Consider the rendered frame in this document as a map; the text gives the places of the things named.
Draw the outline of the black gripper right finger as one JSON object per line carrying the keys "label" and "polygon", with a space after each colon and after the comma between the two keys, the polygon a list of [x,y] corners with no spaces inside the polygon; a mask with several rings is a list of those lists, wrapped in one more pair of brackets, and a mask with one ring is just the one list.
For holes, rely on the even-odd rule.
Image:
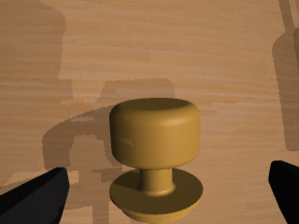
{"label": "black gripper right finger", "polygon": [[288,224],[299,224],[299,167],[272,161],[268,182]]}

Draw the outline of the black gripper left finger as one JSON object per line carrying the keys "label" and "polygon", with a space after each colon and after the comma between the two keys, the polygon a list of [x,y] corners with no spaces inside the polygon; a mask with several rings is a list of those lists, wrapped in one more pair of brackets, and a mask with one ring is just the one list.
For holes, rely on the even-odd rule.
{"label": "black gripper left finger", "polygon": [[56,167],[0,195],[0,224],[59,224],[69,180],[64,167]]}

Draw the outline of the brass door knob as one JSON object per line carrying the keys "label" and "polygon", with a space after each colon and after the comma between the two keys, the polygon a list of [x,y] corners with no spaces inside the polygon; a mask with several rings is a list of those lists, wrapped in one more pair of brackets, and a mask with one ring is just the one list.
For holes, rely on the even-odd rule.
{"label": "brass door knob", "polygon": [[136,168],[117,177],[109,189],[111,201],[126,216],[164,224],[187,216],[199,204],[201,181],[176,168],[199,153],[195,104],[176,98],[125,101],[111,109],[109,128],[113,157]]}

